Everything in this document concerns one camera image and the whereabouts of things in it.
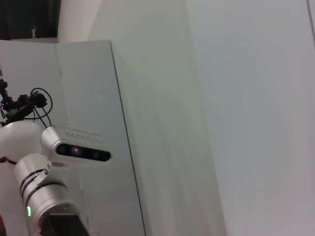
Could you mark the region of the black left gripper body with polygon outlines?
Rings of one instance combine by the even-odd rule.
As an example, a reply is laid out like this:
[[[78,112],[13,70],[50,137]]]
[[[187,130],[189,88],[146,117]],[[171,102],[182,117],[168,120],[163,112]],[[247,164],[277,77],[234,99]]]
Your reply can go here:
[[[46,218],[47,236],[89,236],[78,215],[49,215]]]

